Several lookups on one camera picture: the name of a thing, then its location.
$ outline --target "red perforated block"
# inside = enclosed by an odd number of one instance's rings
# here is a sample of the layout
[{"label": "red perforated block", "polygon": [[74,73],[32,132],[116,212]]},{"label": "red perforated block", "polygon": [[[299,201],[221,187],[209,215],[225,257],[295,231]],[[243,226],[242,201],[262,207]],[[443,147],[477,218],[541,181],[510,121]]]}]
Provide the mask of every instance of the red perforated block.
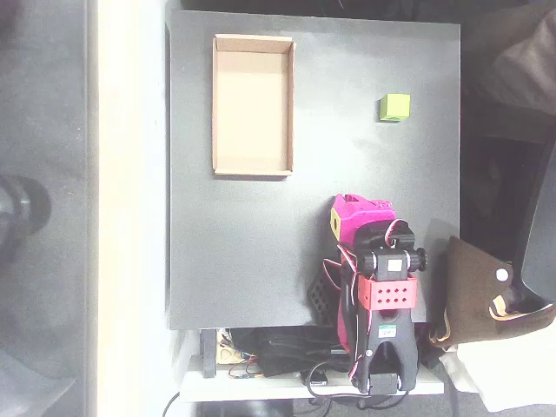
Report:
[{"label": "red perforated block", "polygon": [[358,297],[367,310],[413,308],[417,304],[417,278],[406,281],[375,281],[359,275]]}]

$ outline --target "brown leather bag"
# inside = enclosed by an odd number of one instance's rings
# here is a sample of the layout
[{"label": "brown leather bag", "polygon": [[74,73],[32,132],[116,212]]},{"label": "brown leather bag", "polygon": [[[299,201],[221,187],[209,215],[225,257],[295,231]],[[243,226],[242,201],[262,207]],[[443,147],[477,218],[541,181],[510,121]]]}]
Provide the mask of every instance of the brown leather bag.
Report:
[{"label": "brown leather bag", "polygon": [[447,306],[444,323],[430,340],[437,348],[469,341],[507,339],[545,328],[556,306],[532,313],[509,311],[512,266],[451,237],[448,247]]}]

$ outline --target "small green block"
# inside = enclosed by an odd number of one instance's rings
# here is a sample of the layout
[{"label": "small green block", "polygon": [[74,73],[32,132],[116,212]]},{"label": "small green block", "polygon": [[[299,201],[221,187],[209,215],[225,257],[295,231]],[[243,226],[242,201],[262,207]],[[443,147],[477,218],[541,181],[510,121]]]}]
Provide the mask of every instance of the small green block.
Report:
[{"label": "small green block", "polygon": [[386,94],[381,98],[381,120],[398,122],[409,117],[409,94]]}]

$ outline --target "open cardboard tray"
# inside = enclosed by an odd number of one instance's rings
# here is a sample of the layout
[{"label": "open cardboard tray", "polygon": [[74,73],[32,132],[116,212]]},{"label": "open cardboard tray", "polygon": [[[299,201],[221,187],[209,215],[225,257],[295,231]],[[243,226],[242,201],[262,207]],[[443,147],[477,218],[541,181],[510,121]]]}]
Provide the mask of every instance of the open cardboard tray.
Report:
[{"label": "open cardboard tray", "polygon": [[291,37],[215,35],[215,174],[292,174],[294,53]]}]

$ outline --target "white shelf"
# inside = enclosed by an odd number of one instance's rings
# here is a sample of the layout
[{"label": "white shelf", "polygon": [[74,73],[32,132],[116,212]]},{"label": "white shelf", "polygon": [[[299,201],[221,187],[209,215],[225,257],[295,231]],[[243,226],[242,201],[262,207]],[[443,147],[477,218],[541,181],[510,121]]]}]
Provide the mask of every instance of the white shelf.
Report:
[{"label": "white shelf", "polygon": [[[202,377],[202,357],[193,356],[180,388],[180,400],[228,401],[228,400],[274,400],[286,398],[310,398],[311,394],[301,382],[299,373],[278,375],[272,378],[232,379],[228,376],[231,365],[217,365],[215,378]],[[358,394],[346,374],[327,371],[328,385],[315,387],[319,394]],[[421,367],[417,374],[417,386],[411,395],[443,394],[444,383],[428,369]]]}]

